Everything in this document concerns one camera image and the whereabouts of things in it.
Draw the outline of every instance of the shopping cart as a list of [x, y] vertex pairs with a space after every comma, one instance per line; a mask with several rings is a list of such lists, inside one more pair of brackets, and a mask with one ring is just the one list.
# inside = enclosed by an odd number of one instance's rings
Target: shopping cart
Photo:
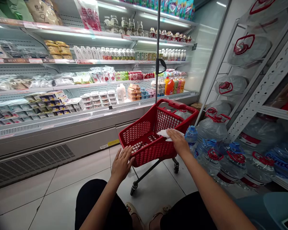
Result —
[[[192, 115], [184, 120], [173, 112], [159, 107], [159, 105], [164, 102], [175, 109], [188, 110]], [[119, 140], [123, 148], [128, 145], [133, 147], [130, 158], [135, 157], [135, 161], [133, 162], [134, 167], [139, 167], [152, 160], [159, 159], [133, 183], [130, 195], [134, 194], [138, 188], [138, 183], [165, 159], [173, 159], [175, 173], [178, 173], [179, 163], [175, 159], [177, 153], [173, 142], [165, 141], [166, 138], [157, 135], [157, 133], [160, 130], [168, 128], [173, 128], [185, 133], [191, 122], [196, 120], [198, 114], [198, 110], [180, 102], [160, 99], [143, 117], [119, 133]]]

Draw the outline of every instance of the orange bottle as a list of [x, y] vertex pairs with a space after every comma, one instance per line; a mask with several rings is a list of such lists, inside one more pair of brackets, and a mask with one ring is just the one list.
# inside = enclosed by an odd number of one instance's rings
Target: orange bottle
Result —
[[170, 79], [169, 77], [166, 77], [166, 79], [164, 79], [164, 83], [165, 83], [165, 92], [166, 92], [166, 88], [167, 88], [167, 83], [169, 83]]
[[166, 84], [167, 85], [166, 90], [165, 90], [166, 95], [172, 95], [173, 94], [174, 84], [175, 84], [174, 79], [171, 78], [170, 81]]

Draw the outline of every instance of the floor tile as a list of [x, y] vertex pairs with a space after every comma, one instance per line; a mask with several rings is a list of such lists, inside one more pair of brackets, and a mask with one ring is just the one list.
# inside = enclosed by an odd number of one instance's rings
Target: floor tile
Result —
[[109, 167], [109, 149], [63, 165], [56, 171], [47, 194], [57, 191]]
[[191, 174], [189, 173], [189, 170], [187, 169], [183, 160], [178, 155], [176, 156], [176, 160], [179, 163], [179, 171], [177, 174], [174, 173], [174, 162], [172, 159], [164, 160], [163, 163], [166, 165], [166, 167], [186, 195], [198, 191], [191, 177]]
[[142, 181], [133, 196], [130, 196], [132, 183], [137, 180], [130, 172], [118, 188], [117, 194], [123, 202], [131, 202], [144, 223], [163, 206], [173, 206], [185, 195], [163, 163], [154, 168]]
[[30, 230], [74, 230], [76, 198], [80, 188], [89, 180], [108, 181], [110, 176], [108, 168], [45, 196]]
[[28, 230], [43, 198], [0, 216], [0, 230]]
[[43, 197], [55, 171], [56, 169], [53, 169], [1, 188], [0, 215]]

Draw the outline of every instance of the refrigerated display case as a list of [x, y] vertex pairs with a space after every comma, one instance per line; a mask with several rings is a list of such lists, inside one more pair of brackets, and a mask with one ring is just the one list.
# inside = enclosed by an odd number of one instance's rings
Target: refrigerated display case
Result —
[[[0, 14], [0, 187], [118, 144], [156, 98], [197, 102], [230, 4], [161, 6], [158, 21], [156, 5], [136, 1], [51, 2], [27, 4], [28, 21]], [[166, 77], [175, 86], [168, 95]]]

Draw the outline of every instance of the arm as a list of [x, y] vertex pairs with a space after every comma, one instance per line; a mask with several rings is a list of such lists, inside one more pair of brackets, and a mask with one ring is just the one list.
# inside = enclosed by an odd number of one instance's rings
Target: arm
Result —
[[241, 209], [228, 197], [192, 156], [186, 140], [174, 129], [167, 130], [174, 147], [188, 168], [203, 202], [219, 230], [255, 230]]
[[119, 149], [119, 151], [115, 156], [112, 165], [111, 177], [106, 187], [104, 188], [98, 201], [96, 202], [96, 204], [86, 217], [80, 230], [103, 229], [104, 223], [106, 221], [116, 191], [120, 183], [126, 178], [134, 161], [133, 157], [128, 163], [132, 151], [131, 146], [125, 147], [122, 150], [121, 154], [120, 151], [121, 149]]

